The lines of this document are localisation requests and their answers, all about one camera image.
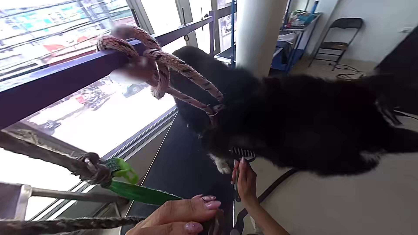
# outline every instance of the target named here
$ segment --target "blue pole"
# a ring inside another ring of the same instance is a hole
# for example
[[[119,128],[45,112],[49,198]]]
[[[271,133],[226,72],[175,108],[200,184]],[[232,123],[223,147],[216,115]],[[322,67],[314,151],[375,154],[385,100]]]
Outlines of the blue pole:
[[[232,24],[232,33],[231,33],[231,67],[235,68],[235,56],[234,56],[234,27],[235,27],[235,1],[232,1],[231,4],[231,24]]]

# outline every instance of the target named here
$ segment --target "nail art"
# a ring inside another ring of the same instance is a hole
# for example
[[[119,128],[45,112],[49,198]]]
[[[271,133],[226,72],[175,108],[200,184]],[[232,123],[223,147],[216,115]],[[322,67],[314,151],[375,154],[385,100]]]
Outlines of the nail art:
[[[203,226],[196,222],[189,222],[185,225],[185,229],[190,232],[202,231]]]
[[[208,203],[205,203],[205,206],[207,209],[217,209],[221,205],[220,201],[211,201]]]
[[[215,197],[215,196],[204,196],[204,197],[202,197],[202,199],[203,199],[205,202],[210,202],[210,201],[215,200],[215,199],[216,199],[216,197]]]

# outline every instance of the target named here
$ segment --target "human hand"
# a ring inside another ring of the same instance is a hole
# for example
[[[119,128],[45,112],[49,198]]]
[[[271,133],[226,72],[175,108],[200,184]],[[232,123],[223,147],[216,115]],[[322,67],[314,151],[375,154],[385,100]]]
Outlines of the human hand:
[[[245,158],[238,162],[235,160],[234,170],[232,172],[231,184],[235,182],[238,168],[238,194],[245,205],[258,204],[257,199],[257,174],[252,170],[250,164]]]
[[[192,199],[168,201],[126,235],[196,235],[201,222],[215,217],[221,205],[215,196],[196,195]]]

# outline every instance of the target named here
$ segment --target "rope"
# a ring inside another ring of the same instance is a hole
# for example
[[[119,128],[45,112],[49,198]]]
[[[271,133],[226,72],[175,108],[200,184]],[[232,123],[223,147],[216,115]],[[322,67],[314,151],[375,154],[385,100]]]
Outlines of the rope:
[[[219,102],[222,102],[222,93],[195,69],[190,67],[184,61],[178,57],[166,53],[161,50],[160,44],[151,37],[145,30],[128,25],[120,25],[114,28],[110,36],[102,36],[97,41],[97,49],[114,49],[124,53],[129,59],[133,61],[140,61],[140,56],[136,50],[125,41],[128,38],[135,38],[140,40],[149,49],[145,50],[143,56],[155,61],[156,65],[153,65],[154,75],[147,83],[153,87],[153,96],[160,99],[165,93],[169,93],[175,98],[189,103],[203,111],[205,111],[214,124],[213,116],[217,113],[208,105],[201,103],[200,101],[181,93],[180,91],[169,86],[170,73],[168,68],[172,68],[187,77],[193,83],[201,87],[203,90],[210,93]]]
[[[103,184],[112,180],[110,169],[100,161],[96,153],[74,158],[48,149],[47,146],[41,147],[22,140],[20,136],[9,135],[4,130],[0,131],[0,148],[65,167],[89,184]]]
[[[73,232],[84,229],[109,229],[124,225],[135,225],[145,217],[79,218],[42,221],[0,220],[2,234],[38,235]]]

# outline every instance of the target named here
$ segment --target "grooming brush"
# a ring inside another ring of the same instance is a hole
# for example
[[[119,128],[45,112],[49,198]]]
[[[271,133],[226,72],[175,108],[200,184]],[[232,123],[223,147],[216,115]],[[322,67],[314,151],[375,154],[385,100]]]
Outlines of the grooming brush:
[[[247,162],[252,162],[255,160],[255,157],[257,154],[254,151],[241,148],[241,147],[231,147],[229,149],[229,152],[231,155],[237,160],[240,161],[242,157],[244,157]],[[241,202],[240,195],[238,194],[238,176],[240,174],[240,169],[237,169],[237,176],[235,177],[235,183],[234,183],[234,190],[235,190],[235,200],[237,202]]]

